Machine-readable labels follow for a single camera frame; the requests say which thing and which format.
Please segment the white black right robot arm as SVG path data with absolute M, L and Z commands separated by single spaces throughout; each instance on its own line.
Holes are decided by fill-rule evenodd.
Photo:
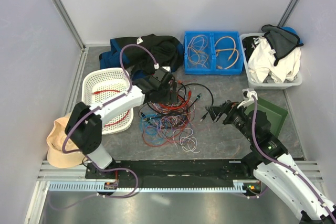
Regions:
M 335 203 L 311 182 L 282 142 L 271 133 L 266 113 L 257 107 L 249 114 L 245 110 L 230 100 L 206 107 L 214 122 L 226 116 L 223 124 L 233 125 L 250 142 L 251 151 L 241 160 L 241 174 L 266 185 L 300 223 L 335 223 Z

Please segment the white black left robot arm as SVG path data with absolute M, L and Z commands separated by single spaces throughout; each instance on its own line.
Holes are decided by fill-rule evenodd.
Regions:
M 103 178 L 111 178 L 115 173 L 113 158 L 102 145 L 102 128 L 123 112 L 147 102 L 167 103 L 175 100 L 170 81 L 174 79 L 170 67 L 159 67 L 154 74 L 134 82 L 126 70 L 126 90 L 91 105 L 80 102 L 75 105 L 65 128 L 66 139 L 72 140 L 84 156 L 97 167 Z

